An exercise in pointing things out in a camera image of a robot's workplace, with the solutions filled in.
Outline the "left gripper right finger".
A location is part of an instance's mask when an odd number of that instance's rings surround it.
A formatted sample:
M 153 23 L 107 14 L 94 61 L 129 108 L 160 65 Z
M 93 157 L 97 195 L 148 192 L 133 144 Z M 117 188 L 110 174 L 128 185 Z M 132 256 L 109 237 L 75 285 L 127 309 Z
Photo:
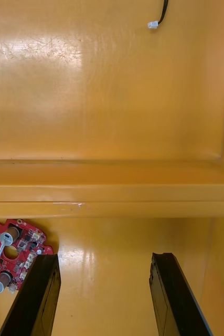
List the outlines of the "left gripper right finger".
M 172 253 L 152 254 L 149 284 L 159 335 L 212 335 Z

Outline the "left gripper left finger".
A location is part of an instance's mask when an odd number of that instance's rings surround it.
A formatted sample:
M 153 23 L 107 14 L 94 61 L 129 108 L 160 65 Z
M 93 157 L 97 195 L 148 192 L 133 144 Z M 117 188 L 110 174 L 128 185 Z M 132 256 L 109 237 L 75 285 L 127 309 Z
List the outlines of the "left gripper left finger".
M 33 261 L 0 335 L 51 335 L 61 287 L 58 255 Z

